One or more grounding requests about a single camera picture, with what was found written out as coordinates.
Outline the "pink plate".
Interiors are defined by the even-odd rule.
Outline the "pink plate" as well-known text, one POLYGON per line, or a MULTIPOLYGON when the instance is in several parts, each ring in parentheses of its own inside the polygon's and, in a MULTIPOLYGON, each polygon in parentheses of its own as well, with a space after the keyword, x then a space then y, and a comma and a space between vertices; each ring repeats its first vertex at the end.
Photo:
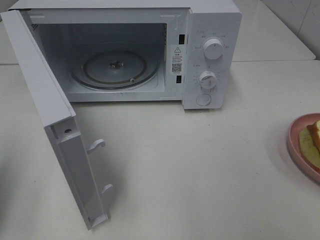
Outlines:
POLYGON ((312 166, 311 163, 303 156, 300 148, 299 133, 305 127, 313 124, 319 119, 319 112, 308 113, 297 117, 290 124, 286 139, 287 150, 293 162, 306 176, 308 176, 317 184, 320 183, 320 170, 316 169, 315 166, 312 166))

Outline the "white microwave oven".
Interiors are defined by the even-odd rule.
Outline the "white microwave oven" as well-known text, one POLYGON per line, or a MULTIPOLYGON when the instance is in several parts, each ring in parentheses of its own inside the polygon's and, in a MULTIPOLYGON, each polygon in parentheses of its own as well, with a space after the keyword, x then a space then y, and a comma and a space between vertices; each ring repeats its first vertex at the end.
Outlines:
POLYGON ((19 0, 1 17, 38 102, 218 109, 242 14, 231 0, 19 0))

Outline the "glass turntable plate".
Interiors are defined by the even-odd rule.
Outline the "glass turntable plate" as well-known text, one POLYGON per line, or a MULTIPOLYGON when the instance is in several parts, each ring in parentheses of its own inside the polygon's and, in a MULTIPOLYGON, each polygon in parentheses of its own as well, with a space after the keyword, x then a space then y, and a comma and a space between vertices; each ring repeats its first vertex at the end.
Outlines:
POLYGON ((79 47, 70 58, 70 74, 95 90, 139 86, 157 73, 163 47, 156 43, 109 42, 79 47))

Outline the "white microwave door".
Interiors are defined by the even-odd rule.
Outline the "white microwave door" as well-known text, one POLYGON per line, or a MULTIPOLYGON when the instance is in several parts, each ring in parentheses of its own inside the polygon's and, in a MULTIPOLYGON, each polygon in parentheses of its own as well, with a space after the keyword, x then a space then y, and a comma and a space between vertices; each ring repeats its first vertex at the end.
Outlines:
POLYGON ((85 148, 76 113, 63 92, 34 35, 30 18, 19 10, 1 13, 12 48, 41 119, 88 230, 108 219, 88 154, 104 147, 103 139, 85 148))

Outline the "white upper power knob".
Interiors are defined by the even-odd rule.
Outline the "white upper power knob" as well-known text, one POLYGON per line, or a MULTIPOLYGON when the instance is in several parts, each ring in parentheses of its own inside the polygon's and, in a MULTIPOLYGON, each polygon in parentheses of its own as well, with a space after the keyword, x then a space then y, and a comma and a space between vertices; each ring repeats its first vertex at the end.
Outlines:
POLYGON ((209 60, 216 60, 223 55, 224 43, 219 37, 211 37, 203 43, 204 56, 209 60))

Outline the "white warning label sticker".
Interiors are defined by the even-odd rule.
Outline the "white warning label sticker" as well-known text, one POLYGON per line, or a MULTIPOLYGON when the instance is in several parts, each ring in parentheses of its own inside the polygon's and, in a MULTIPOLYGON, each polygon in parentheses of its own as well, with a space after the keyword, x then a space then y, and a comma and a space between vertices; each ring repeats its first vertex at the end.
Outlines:
POLYGON ((172 45, 170 47, 170 72, 176 75, 182 75, 184 72, 184 60, 186 54, 186 48, 184 45, 172 45))

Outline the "round white door button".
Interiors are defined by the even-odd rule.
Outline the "round white door button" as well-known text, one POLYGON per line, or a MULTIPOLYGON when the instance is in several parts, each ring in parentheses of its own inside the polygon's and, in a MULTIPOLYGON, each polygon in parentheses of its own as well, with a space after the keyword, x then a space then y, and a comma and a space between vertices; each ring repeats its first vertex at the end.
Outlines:
POLYGON ((211 102, 211 96, 209 94, 201 94, 196 97, 196 103, 200 106, 207 106, 211 102))

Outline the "white bread sandwich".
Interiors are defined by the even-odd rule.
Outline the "white bread sandwich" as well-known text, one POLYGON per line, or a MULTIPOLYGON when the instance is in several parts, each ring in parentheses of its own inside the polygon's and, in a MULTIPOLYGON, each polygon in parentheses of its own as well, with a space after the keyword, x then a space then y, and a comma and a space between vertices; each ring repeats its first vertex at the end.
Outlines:
POLYGON ((313 168, 320 169, 320 121, 305 127, 299 133, 299 145, 303 157, 313 168))

